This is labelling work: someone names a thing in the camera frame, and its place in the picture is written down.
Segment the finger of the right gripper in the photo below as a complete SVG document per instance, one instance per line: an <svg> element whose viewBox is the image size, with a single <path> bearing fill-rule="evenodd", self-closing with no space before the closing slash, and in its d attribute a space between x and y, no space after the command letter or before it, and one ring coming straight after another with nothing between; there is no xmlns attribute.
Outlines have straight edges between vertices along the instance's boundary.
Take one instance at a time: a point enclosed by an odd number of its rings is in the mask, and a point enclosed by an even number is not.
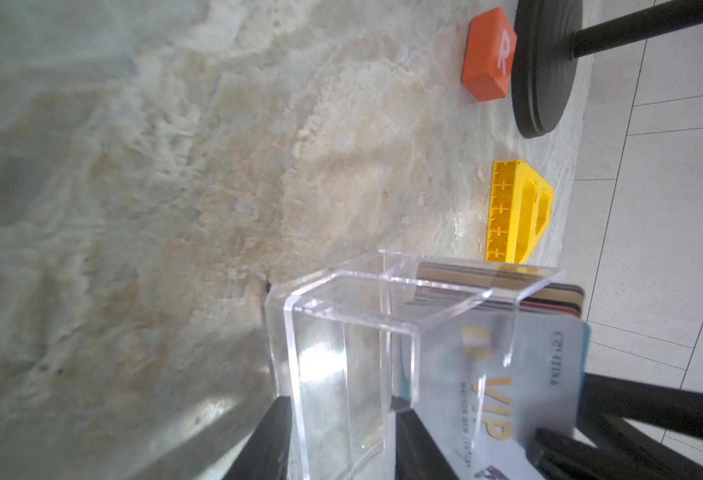
<svg viewBox="0 0 703 480"><path fill-rule="evenodd" d="M587 374L579 411L635 420L703 440L701 392Z"/></svg>
<svg viewBox="0 0 703 480"><path fill-rule="evenodd" d="M539 429L525 450L529 463L545 479L703 479L703 468L647 467Z"/></svg>

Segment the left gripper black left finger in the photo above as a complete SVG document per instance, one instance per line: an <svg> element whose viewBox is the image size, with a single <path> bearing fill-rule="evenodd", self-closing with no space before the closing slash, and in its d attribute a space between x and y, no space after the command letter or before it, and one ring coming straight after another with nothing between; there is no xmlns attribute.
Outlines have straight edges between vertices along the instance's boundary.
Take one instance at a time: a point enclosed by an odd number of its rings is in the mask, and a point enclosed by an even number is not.
<svg viewBox="0 0 703 480"><path fill-rule="evenodd" d="M288 396L279 396L272 402L223 480L285 480L291 429L291 400Z"/></svg>

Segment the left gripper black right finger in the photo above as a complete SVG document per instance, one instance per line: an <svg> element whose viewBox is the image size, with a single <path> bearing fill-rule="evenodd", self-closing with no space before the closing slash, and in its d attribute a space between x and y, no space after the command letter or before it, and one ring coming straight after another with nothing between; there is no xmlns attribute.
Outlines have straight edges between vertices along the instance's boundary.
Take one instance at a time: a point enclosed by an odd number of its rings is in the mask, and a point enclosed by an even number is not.
<svg viewBox="0 0 703 480"><path fill-rule="evenodd" d="M415 410L397 413L396 480L457 480Z"/></svg>

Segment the clear acrylic card box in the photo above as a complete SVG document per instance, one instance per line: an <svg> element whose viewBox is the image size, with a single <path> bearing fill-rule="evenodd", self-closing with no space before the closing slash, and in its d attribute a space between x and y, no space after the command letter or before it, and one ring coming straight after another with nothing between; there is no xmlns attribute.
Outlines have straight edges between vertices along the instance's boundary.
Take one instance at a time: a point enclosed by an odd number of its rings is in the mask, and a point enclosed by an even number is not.
<svg viewBox="0 0 703 480"><path fill-rule="evenodd" d="M291 282L265 300L272 374L292 407L291 479L391 479L397 413L415 410L421 340L471 310L493 290L417 278L421 263L497 269L504 263L377 250ZM543 286L561 270L541 270Z"/></svg>

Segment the silver VIP card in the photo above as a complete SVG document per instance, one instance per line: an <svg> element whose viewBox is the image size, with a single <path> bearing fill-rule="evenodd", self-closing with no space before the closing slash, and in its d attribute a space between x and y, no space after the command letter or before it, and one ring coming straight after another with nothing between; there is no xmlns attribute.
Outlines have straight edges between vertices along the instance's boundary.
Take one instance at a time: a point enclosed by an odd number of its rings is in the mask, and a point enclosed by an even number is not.
<svg viewBox="0 0 703 480"><path fill-rule="evenodd" d="M539 479L539 429L575 430L591 330L569 315L471 310L421 340L417 416L459 479Z"/></svg>

